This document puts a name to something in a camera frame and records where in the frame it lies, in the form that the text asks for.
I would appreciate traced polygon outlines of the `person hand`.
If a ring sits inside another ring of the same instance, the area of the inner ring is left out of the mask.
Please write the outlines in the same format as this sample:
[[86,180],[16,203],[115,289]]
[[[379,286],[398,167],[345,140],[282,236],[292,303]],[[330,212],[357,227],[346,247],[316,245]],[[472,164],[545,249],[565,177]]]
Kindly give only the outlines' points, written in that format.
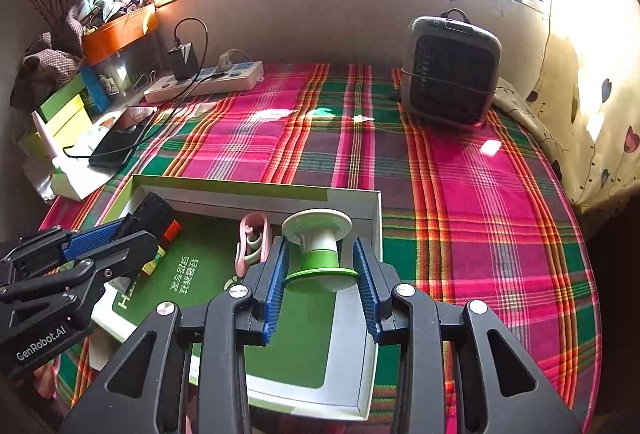
[[44,400],[55,397],[56,388],[55,362],[47,362],[32,373],[32,384],[38,395]]

